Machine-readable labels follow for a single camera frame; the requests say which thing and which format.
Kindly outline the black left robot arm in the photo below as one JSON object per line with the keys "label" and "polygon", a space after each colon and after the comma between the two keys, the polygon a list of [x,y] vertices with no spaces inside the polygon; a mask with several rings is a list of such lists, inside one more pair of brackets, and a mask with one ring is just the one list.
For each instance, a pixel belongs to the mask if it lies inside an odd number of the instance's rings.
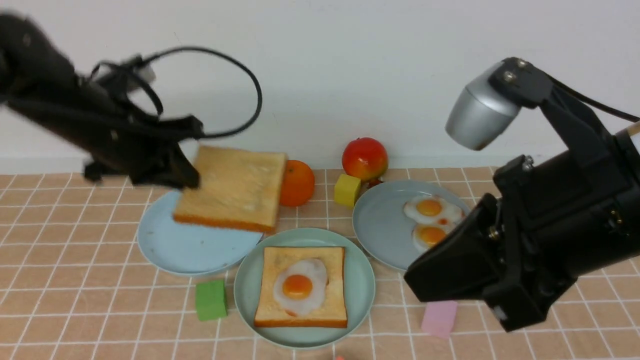
{"label": "black left robot arm", "polygon": [[141,55],[103,66],[103,75],[80,75],[32,19],[1,12],[3,106],[89,153],[83,176],[90,183],[127,177],[133,185],[196,189],[201,176],[179,143],[198,135],[201,122],[191,115],[161,121],[133,104],[130,93],[143,91],[163,111]]}

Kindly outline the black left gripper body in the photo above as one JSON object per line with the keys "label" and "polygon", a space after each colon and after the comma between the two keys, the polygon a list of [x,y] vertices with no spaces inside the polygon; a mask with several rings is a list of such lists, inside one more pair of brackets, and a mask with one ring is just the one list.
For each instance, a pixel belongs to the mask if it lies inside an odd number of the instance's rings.
{"label": "black left gripper body", "polygon": [[201,176],[180,149],[179,142],[204,136],[203,124],[188,115],[165,121],[140,120],[83,112],[82,120],[94,126],[93,160],[83,176],[98,183],[105,176],[126,176],[133,185],[159,185],[173,189],[195,189]]}

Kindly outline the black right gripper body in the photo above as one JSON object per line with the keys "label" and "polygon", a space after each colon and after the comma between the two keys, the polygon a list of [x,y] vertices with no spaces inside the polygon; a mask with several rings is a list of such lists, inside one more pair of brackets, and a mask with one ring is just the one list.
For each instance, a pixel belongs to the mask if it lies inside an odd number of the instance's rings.
{"label": "black right gripper body", "polygon": [[403,278],[422,303],[481,300],[506,332],[546,321],[583,275],[639,255],[639,157],[615,155],[591,185],[570,155],[519,156]]}

